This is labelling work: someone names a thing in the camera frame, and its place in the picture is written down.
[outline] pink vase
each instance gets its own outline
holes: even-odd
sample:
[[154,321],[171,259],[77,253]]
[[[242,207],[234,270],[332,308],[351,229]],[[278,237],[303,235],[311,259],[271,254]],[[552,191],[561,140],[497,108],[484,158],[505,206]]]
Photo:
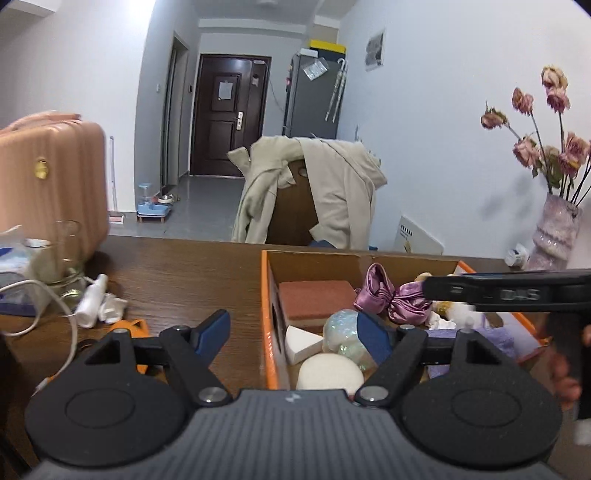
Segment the pink vase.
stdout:
[[563,270],[579,232],[580,209],[549,193],[535,230],[526,270]]

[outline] cardboard box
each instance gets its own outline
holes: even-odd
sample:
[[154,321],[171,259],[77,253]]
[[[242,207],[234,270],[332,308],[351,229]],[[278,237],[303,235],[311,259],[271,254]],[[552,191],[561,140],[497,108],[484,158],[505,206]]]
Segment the cardboard box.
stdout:
[[[413,281],[423,272],[432,275],[474,273],[464,262],[446,257],[415,257],[406,255],[371,255],[351,252],[285,252],[263,250],[261,255],[261,303],[264,371],[267,388],[295,388],[297,373],[290,369],[285,357],[285,321],[278,297],[278,285],[285,281],[346,280],[353,288],[362,286],[368,268],[381,263],[390,280],[399,286]],[[515,338],[519,359],[538,355],[543,340],[522,314],[498,313],[503,325]]]

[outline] gray floor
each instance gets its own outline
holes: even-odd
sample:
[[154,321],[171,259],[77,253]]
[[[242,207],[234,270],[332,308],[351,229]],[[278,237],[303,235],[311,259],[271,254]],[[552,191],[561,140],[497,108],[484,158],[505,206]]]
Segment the gray floor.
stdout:
[[151,219],[139,223],[127,213],[123,225],[111,225],[110,234],[227,242],[243,186],[244,179],[185,175],[174,190],[180,201],[164,223]]

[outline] gray refrigerator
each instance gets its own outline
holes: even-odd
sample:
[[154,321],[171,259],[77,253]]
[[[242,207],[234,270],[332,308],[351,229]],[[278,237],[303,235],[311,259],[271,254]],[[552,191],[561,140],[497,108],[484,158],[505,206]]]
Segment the gray refrigerator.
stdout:
[[288,137],[336,138],[339,114],[333,123],[334,106],[328,121],[324,120],[330,97],[335,88],[340,65],[328,61],[328,72],[316,80],[310,80],[303,68],[315,61],[313,57],[295,55],[291,61],[287,83],[287,102],[283,122],[283,135]]

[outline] hand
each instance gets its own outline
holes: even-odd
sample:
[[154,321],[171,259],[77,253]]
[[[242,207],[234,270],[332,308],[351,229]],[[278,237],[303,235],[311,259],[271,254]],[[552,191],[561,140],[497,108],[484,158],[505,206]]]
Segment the hand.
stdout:
[[[582,342],[584,346],[591,346],[591,325],[583,331]],[[563,410],[569,410],[581,396],[581,385],[578,380],[569,377],[570,366],[566,357],[558,353],[554,347],[550,347],[550,349],[550,361],[548,362],[550,378]]]

